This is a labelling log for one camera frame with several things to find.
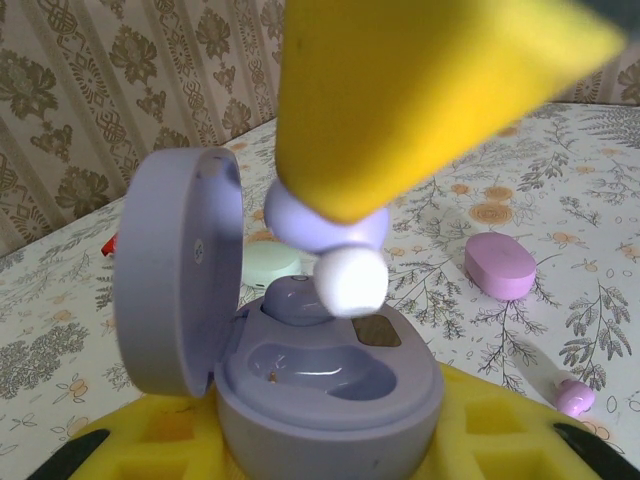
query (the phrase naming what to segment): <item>pink oval object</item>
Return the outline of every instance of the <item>pink oval object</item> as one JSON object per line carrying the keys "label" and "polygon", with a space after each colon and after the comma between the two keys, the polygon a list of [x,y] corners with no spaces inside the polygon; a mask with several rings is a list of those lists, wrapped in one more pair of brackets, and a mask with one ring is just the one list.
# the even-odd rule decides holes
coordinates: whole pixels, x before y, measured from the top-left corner
{"label": "pink oval object", "polygon": [[577,417],[591,408],[595,399],[595,392],[584,383],[577,380],[565,380],[558,388],[556,409],[570,417]]}
{"label": "pink oval object", "polygon": [[467,241],[465,267],[487,295],[498,300],[517,300],[531,290],[537,265],[531,254],[513,238],[488,232]]}

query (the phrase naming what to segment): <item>yellow foam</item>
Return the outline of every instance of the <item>yellow foam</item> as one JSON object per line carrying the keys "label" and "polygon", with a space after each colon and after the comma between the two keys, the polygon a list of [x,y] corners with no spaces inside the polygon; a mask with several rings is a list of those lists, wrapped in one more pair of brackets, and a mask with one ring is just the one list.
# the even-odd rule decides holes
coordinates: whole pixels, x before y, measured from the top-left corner
{"label": "yellow foam", "polygon": [[570,0],[294,1],[284,38],[278,175],[340,223],[381,208],[625,45]]}
{"label": "yellow foam", "polygon": [[[554,432],[582,425],[544,405],[441,365],[445,398],[415,480],[598,480]],[[87,426],[105,442],[71,480],[245,480],[225,447],[215,392],[144,397]]]}

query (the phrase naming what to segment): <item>floral tablecloth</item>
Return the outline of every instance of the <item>floral tablecloth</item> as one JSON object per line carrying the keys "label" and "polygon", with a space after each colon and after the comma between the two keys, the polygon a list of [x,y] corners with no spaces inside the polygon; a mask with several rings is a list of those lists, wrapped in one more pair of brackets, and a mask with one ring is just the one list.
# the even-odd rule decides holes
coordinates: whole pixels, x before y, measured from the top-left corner
{"label": "floral tablecloth", "polygon": [[[247,241],[272,239],[261,207],[274,133],[270,122],[229,145]],[[79,428],[141,395],[119,358],[113,263],[100,253],[122,206],[0,259],[2,480],[25,478]],[[554,372],[572,370],[597,391],[582,420],[640,465],[640,110],[547,105],[392,211],[389,302],[437,359],[541,402],[553,398]],[[526,299],[493,300],[465,276],[465,241],[487,230],[537,259]],[[256,295],[244,288],[242,300]]]}

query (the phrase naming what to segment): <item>patterned wallpaper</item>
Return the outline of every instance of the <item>patterned wallpaper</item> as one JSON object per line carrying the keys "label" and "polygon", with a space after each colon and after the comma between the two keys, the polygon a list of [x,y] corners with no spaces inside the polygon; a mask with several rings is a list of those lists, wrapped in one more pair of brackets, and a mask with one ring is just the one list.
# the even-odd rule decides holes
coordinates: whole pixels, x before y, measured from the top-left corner
{"label": "patterned wallpaper", "polygon": [[[0,0],[0,256],[273,118],[283,0]],[[562,100],[640,104],[640,45]]]}

